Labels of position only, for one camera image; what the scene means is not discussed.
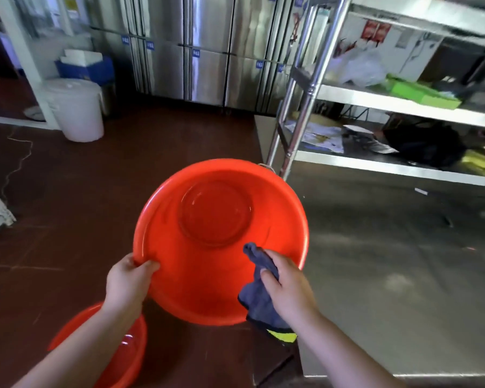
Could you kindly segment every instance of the white plastic bucket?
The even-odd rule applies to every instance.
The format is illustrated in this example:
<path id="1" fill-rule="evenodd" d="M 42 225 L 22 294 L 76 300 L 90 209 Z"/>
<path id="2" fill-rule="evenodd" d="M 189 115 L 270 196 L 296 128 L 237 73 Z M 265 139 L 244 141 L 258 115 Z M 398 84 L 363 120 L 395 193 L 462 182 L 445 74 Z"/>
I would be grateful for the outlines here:
<path id="1" fill-rule="evenodd" d="M 81 79 L 52 79 L 45 83 L 48 103 L 63 134 L 73 142 L 92 142 L 104 135 L 101 87 Z"/>

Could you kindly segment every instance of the blue label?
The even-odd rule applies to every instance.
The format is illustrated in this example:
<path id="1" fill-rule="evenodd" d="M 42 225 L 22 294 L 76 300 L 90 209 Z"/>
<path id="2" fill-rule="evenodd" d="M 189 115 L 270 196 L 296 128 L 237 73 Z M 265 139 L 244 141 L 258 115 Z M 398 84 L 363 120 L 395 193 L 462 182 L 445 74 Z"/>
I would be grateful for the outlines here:
<path id="1" fill-rule="evenodd" d="M 304 4 L 304 0 L 295 0 L 295 6 L 301 8 Z"/>

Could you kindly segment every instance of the person's left arm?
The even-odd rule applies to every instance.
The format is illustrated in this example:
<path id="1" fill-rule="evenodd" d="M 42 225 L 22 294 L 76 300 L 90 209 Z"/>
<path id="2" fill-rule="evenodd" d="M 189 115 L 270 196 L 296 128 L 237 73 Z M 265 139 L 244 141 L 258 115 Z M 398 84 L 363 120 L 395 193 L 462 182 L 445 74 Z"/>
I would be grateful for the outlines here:
<path id="1" fill-rule="evenodd" d="M 160 267 L 147 261 L 135 267 L 128 254 L 106 280 L 101 309 L 34 366 L 13 388 L 91 388 L 142 312 L 151 275 Z"/>

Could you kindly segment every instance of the red sign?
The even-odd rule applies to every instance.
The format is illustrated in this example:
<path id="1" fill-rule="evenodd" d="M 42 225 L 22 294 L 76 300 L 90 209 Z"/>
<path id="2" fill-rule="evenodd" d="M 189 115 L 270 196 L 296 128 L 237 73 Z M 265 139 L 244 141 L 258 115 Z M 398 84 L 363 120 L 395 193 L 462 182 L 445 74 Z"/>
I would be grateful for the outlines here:
<path id="1" fill-rule="evenodd" d="M 375 34 L 372 37 L 372 40 L 377 43 L 383 43 L 384 39 L 388 35 L 388 31 L 392 28 L 391 24 L 388 23 L 381 23 L 377 30 L 375 31 Z"/>
<path id="2" fill-rule="evenodd" d="M 379 26 L 379 22 L 375 22 L 374 20 L 367 20 L 363 32 L 361 33 L 361 39 L 365 39 L 367 41 L 371 40 L 374 37 L 375 31 Z"/>

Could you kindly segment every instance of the blue box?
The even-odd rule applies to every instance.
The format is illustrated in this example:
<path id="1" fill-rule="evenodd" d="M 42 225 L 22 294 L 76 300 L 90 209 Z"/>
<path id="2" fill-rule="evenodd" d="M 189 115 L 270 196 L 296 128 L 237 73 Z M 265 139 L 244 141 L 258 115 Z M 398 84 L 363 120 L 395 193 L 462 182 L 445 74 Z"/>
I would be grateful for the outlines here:
<path id="1" fill-rule="evenodd" d="M 55 63 L 59 76 L 63 78 L 90 80 L 100 86 L 115 81 L 113 62 L 108 56 L 104 56 L 102 61 L 87 67 L 63 64 L 59 60 Z"/>

